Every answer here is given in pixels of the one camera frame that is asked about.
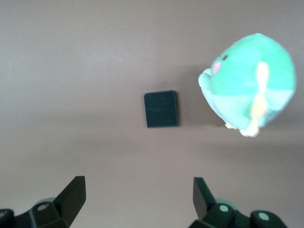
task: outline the plush toy tail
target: plush toy tail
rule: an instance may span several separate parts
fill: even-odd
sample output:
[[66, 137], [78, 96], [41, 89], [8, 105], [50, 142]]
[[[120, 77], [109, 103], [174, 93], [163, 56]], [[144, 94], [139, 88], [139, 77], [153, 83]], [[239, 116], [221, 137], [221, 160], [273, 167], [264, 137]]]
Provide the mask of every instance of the plush toy tail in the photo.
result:
[[259, 62], [256, 68], [256, 79], [259, 91], [251, 106], [250, 117], [251, 121], [247, 129], [240, 130], [243, 136], [256, 137], [259, 134], [259, 119], [267, 111], [267, 101], [265, 99], [265, 92], [269, 80], [269, 67], [265, 62]]

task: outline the gray surface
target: gray surface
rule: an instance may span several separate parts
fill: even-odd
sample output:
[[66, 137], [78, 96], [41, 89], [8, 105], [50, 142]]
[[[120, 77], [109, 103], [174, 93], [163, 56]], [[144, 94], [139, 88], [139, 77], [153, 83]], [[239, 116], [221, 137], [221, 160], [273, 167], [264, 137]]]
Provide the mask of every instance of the gray surface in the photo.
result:
[[[249, 215], [303, 227], [303, 0], [3, 0], [0, 202], [16, 214], [85, 175], [72, 227], [186, 228], [194, 176]], [[297, 67], [285, 111], [248, 139], [224, 128], [197, 78], [243, 36]], [[178, 92], [181, 127], [147, 129], [143, 94]]]

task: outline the stuffed animal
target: stuffed animal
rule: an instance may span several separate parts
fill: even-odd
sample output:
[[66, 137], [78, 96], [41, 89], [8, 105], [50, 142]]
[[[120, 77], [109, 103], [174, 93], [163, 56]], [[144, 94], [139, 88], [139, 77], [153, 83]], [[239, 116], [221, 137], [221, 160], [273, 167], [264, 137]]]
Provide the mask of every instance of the stuffed animal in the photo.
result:
[[295, 92], [295, 68], [287, 51], [263, 34], [242, 38], [199, 76], [201, 90], [229, 129], [255, 137]]

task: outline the pink cheek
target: pink cheek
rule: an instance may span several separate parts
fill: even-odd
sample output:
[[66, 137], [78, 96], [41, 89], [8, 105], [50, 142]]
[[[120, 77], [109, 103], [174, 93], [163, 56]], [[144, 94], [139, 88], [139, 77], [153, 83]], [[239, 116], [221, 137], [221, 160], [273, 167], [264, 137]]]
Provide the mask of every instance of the pink cheek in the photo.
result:
[[221, 65], [222, 65], [221, 62], [219, 62], [219, 61], [216, 62], [216, 63], [214, 64], [214, 66], [213, 66], [212, 72], [213, 72], [214, 74], [216, 74], [216, 73], [219, 71]]

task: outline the small square block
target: small square block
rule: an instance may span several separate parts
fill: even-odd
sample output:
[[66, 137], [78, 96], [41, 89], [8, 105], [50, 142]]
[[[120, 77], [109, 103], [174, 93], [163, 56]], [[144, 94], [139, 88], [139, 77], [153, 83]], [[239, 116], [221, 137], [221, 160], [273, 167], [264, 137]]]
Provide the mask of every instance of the small square block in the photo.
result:
[[173, 90], [146, 93], [144, 105], [148, 127], [178, 126], [176, 93]]

